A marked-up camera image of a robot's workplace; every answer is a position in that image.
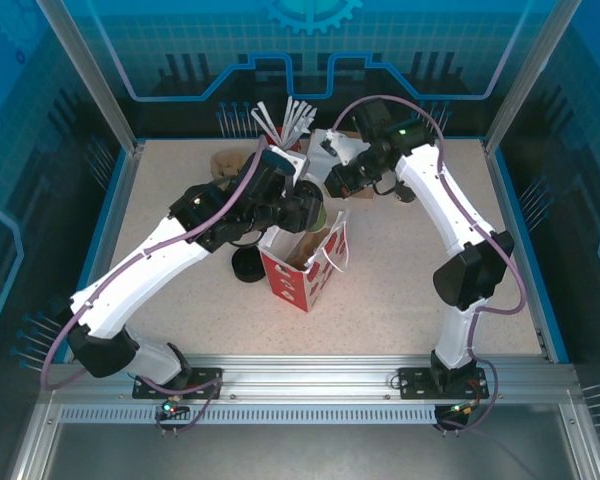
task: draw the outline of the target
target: beige table surface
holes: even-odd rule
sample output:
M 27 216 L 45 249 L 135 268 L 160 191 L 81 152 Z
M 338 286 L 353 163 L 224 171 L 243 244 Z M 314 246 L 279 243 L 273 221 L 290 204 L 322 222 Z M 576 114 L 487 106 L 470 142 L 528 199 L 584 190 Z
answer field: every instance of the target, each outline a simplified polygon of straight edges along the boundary
M 501 230 L 479 141 L 447 142 L 451 173 L 484 218 Z M 148 236 L 186 188 L 211 180 L 213 153 L 255 145 L 248 139 L 147 141 L 114 264 Z M 393 196 L 350 199 L 347 206 L 350 270 L 332 277 L 310 313 L 275 297 L 266 280 L 238 281 L 230 264 L 235 249 L 225 245 L 172 280 L 129 325 L 190 354 L 428 354 L 440 335 L 443 305 L 432 274 L 446 261 L 433 222 L 418 201 L 401 204 Z M 514 306 L 517 300 L 507 272 L 491 305 Z M 513 317 L 483 315 L 476 351 L 539 353 L 528 308 Z

